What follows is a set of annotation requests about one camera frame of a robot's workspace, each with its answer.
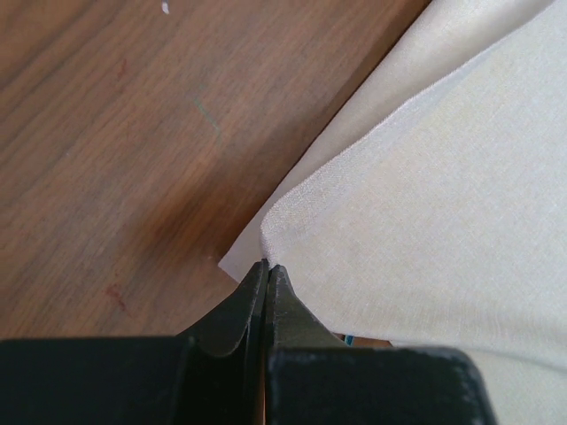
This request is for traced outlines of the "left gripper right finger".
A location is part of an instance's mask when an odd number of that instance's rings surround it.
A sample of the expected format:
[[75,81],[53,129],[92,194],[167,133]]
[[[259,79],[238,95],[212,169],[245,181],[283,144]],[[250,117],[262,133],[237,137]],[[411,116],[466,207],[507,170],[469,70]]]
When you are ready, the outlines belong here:
[[353,348],[299,300],[282,266],[266,295],[269,424],[495,424],[481,374],[447,347]]

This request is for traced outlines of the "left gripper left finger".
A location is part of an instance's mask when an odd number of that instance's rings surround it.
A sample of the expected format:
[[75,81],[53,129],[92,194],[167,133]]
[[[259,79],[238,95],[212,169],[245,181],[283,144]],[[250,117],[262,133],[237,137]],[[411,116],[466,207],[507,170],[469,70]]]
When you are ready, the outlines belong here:
[[1,343],[4,424],[259,424],[269,271],[176,336]]

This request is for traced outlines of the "beige cloth napkin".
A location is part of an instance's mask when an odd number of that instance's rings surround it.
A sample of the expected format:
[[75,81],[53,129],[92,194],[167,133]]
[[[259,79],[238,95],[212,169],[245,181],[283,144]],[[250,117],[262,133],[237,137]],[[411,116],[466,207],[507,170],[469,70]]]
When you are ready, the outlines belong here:
[[340,333],[566,368],[566,4],[434,1],[220,261]]

